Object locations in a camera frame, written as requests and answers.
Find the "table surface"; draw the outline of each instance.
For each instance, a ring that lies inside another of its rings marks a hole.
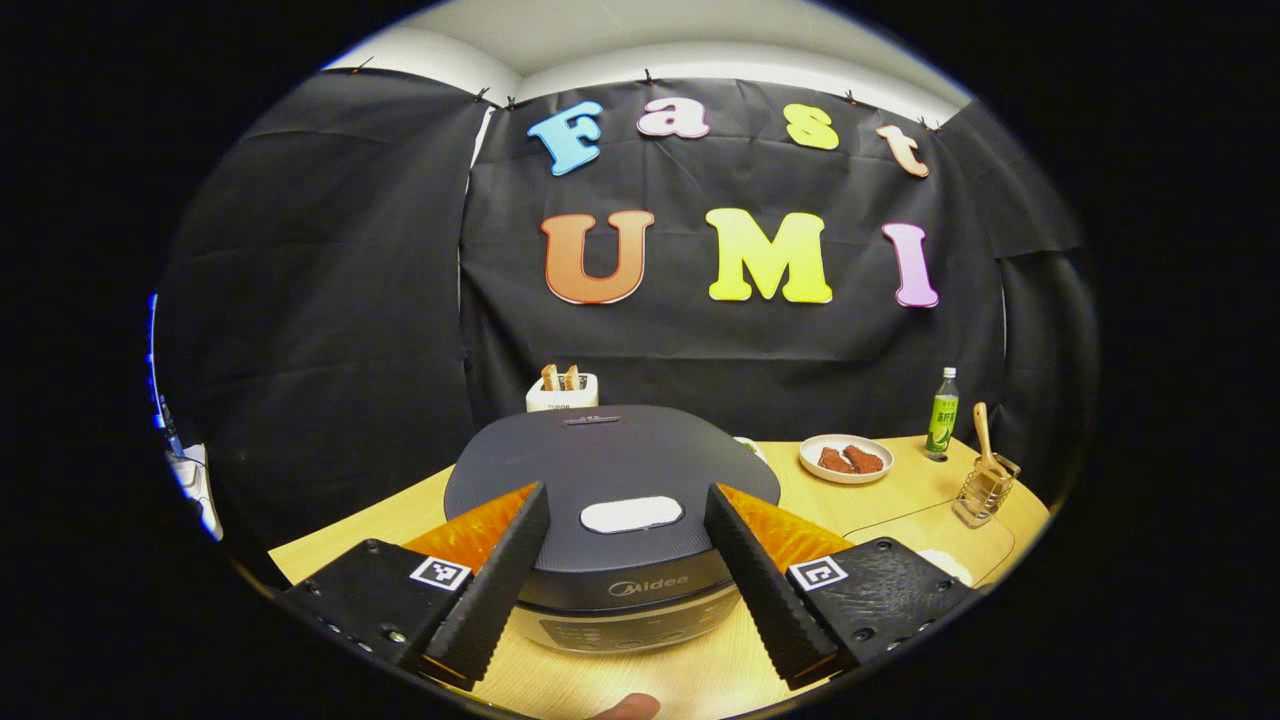
[[[1021,483],[982,528],[966,528],[950,509],[977,452],[952,439],[947,460],[924,455],[924,436],[877,441],[893,468],[873,483],[842,486],[800,464],[799,442],[758,442],[778,477],[778,506],[854,543],[887,536],[956,574],[973,587],[1007,574],[1048,524],[1050,512]],[[298,583],[365,538],[401,544],[440,525],[444,487],[453,468],[283,544],[271,559]],[[553,720],[582,720],[630,692],[662,702],[658,719],[726,717],[813,689],[788,691],[765,655],[751,616],[739,602],[719,628],[689,642],[644,652],[582,656],[558,652],[503,632],[485,679],[470,697]]]

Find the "letter f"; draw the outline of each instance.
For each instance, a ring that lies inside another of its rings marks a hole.
[[[582,142],[582,140],[599,140],[600,126],[595,124],[595,120],[591,118],[581,117],[598,115],[603,111],[604,108],[599,102],[588,100],[573,105],[568,110],[556,113],[529,128],[529,137],[538,137],[547,146],[547,150],[550,151],[553,176],[563,176],[575,168],[590,163],[600,154],[599,147]],[[573,118],[581,119],[570,123]]]

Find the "rice cooker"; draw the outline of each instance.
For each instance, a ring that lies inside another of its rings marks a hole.
[[[532,482],[550,527],[513,629],[570,652],[649,650],[724,621],[740,596],[703,528],[710,483],[772,503],[778,479],[744,443],[669,407],[613,405],[503,418],[462,451],[448,519]]]

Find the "yellow letter m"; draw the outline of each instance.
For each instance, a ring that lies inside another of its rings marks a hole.
[[[707,213],[707,222],[719,233],[719,278],[709,288],[716,300],[751,297],[751,286],[742,278],[746,266],[765,300],[773,297],[782,272],[790,268],[782,297],[791,302],[831,302],[818,242],[826,225],[818,215],[787,214],[772,242],[746,210],[718,208]]]

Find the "plastic bottle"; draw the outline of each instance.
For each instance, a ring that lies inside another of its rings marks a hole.
[[[960,407],[960,391],[956,389],[956,369],[942,369],[942,386],[933,393],[933,414],[929,415],[929,434],[924,439],[924,454],[929,460],[946,460],[951,432],[956,427],[956,409]]]

